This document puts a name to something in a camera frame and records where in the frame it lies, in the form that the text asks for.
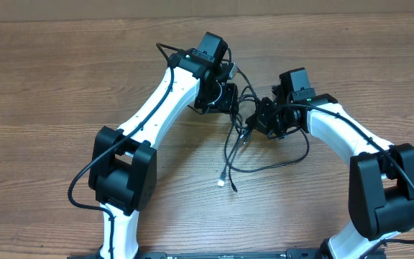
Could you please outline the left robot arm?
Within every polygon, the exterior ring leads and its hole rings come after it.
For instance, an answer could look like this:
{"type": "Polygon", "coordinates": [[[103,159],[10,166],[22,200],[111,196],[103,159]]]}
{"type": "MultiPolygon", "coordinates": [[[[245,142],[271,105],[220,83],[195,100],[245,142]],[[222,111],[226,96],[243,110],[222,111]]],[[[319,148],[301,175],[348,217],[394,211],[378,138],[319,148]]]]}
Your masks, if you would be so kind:
{"type": "Polygon", "coordinates": [[[224,60],[222,37],[205,33],[196,48],[174,48],[167,70],[138,112],[117,129],[102,127],[93,146],[88,185],[103,212],[104,239],[98,258],[135,258],[139,213],[157,184],[157,149],[184,108],[230,114],[236,65],[224,60]]]}

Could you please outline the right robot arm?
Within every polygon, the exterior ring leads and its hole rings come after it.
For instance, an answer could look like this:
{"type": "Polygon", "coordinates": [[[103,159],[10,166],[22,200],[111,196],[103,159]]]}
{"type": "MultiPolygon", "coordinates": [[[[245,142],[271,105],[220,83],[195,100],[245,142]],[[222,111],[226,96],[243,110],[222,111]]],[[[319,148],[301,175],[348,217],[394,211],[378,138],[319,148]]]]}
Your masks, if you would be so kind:
{"type": "Polygon", "coordinates": [[[349,223],[315,257],[378,258],[382,245],[414,245],[414,147],[376,136],[330,94],[316,94],[304,68],[280,74],[272,93],[257,102],[249,128],[270,139],[311,134],[349,167],[349,223]]]}

